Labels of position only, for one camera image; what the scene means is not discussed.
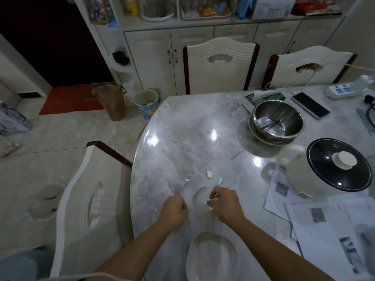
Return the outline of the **stainless steel bowl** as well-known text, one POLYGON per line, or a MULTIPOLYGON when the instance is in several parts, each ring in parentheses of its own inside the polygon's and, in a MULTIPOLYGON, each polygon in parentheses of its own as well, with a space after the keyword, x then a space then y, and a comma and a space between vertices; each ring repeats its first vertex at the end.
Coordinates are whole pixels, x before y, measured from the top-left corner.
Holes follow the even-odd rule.
POLYGON ((260 119, 267 117, 272 120, 291 118, 300 112, 291 104, 282 100, 267 100, 258 104, 252 111, 257 126, 260 126, 260 119))

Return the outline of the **person's right hand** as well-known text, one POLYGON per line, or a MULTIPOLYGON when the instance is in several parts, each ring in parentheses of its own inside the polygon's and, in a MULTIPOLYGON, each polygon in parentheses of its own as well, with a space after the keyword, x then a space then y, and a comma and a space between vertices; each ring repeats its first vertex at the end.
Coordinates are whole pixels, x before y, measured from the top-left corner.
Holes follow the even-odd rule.
POLYGON ((236 191, 225 187, 215 187, 219 187, 221 207, 220 212, 214 213, 221 222, 225 223, 229 227, 233 227, 245 219, 245 214, 241 207, 237 193, 236 191))

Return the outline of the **black smartphone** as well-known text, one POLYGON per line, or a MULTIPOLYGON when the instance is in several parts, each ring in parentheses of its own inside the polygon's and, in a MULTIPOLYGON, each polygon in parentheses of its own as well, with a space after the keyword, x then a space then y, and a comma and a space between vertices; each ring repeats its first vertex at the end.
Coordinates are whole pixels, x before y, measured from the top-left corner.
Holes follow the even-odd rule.
POLYGON ((304 92, 293 95, 291 97, 291 100, 317 120, 322 119, 330 114, 330 111, 328 109, 316 102, 304 92))

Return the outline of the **white tray with snacks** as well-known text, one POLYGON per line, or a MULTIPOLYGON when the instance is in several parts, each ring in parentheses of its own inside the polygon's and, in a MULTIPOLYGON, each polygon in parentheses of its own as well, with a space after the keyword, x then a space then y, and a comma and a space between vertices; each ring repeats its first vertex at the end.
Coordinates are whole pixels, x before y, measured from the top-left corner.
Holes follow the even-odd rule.
POLYGON ((229 0, 179 0, 183 20, 220 19, 232 15, 229 0))

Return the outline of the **black glass pot lid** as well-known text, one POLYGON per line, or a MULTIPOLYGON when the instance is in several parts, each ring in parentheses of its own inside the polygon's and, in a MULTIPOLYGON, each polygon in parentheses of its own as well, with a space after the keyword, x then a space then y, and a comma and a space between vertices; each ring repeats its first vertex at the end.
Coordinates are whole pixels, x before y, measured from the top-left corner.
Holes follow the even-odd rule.
POLYGON ((315 174, 325 183, 346 192, 359 192, 372 182, 372 170, 367 159, 349 144, 331 138, 313 141, 307 147, 307 162, 315 174), (334 155, 341 152, 354 157, 356 163, 348 169, 334 163, 334 155))

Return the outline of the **brown paper bag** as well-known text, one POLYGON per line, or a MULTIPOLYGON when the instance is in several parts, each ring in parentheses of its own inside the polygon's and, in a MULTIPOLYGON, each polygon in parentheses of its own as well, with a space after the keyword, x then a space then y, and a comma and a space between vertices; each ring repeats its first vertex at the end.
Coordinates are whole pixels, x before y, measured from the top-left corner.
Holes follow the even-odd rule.
POLYGON ((120 121, 125 118, 124 93, 120 85, 115 83, 93 84, 91 92, 112 121, 120 121))

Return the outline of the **white oval dish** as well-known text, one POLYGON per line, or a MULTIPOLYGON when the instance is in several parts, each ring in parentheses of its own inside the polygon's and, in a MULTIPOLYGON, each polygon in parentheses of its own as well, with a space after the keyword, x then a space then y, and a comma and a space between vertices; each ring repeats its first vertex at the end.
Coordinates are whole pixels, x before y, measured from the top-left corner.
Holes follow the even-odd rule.
POLYGON ((186 260, 188 281, 237 281, 239 257, 227 237, 203 231, 190 243, 186 260))

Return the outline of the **large printed paper sheet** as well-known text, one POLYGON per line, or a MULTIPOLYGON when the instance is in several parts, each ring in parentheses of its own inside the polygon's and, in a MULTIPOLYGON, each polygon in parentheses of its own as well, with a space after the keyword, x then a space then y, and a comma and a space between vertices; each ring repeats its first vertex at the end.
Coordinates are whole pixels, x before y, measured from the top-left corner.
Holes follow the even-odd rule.
POLYGON ((371 197, 331 197, 283 203, 303 257, 336 281, 375 281, 363 227, 375 226, 371 197))

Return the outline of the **yellow bottle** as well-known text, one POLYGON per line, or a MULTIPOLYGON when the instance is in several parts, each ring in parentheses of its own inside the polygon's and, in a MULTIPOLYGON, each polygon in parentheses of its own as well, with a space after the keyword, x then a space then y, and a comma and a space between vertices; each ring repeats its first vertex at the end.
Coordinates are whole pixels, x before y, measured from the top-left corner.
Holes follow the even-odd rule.
POLYGON ((137 0, 125 0, 126 10, 129 16, 138 17, 139 9, 137 0))

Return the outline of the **white charger plug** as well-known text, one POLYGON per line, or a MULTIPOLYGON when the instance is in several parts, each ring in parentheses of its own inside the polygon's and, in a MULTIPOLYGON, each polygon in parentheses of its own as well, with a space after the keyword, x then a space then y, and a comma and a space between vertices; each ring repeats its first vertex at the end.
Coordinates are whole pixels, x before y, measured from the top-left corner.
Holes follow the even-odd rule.
POLYGON ((353 89, 359 92, 368 88, 373 83, 373 76, 362 75, 353 83, 353 89))

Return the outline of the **small printed paper sheet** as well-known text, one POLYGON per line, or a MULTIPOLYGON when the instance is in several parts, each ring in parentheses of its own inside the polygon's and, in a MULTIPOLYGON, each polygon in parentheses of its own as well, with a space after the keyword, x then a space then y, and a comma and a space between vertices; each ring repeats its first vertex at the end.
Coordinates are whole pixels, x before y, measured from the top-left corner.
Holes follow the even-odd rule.
POLYGON ((309 201, 308 196, 299 194, 291 186, 287 179, 286 170, 276 165, 266 196, 265 209, 291 222, 287 204, 301 204, 309 201))

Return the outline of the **framed picture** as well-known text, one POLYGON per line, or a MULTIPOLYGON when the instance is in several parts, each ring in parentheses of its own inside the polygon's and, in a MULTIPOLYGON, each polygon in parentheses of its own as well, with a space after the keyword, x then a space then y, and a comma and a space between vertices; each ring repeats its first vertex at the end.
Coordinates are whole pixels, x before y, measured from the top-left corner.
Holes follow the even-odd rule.
POLYGON ((106 25, 109 23, 105 0, 84 0, 84 2, 91 24, 106 25))

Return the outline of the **red door mat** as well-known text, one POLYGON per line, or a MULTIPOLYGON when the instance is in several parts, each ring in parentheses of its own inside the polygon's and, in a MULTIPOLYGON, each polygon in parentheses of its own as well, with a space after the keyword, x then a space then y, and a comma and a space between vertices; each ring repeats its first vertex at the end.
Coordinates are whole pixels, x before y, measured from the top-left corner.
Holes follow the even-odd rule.
POLYGON ((105 84, 79 84, 52 88, 39 115, 103 110, 92 89, 105 84))

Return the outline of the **clear glass container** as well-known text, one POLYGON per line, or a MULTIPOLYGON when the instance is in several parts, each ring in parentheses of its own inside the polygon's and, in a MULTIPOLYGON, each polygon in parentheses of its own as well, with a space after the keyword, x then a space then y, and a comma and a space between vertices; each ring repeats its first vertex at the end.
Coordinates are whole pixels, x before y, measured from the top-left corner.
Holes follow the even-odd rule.
POLYGON ((140 16, 147 22, 165 22, 176 14, 176 0, 138 0, 140 16))

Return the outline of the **person's left forearm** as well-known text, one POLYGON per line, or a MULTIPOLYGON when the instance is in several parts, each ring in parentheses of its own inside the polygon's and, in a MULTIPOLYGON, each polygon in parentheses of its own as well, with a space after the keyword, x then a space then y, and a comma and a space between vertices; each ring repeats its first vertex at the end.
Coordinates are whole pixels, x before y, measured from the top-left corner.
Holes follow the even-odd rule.
POLYGON ((89 281, 114 281, 109 275, 123 280, 141 281, 157 251, 168 235, 179 227, 176 223, 157 221, 117 254, 102 264, 89 281))

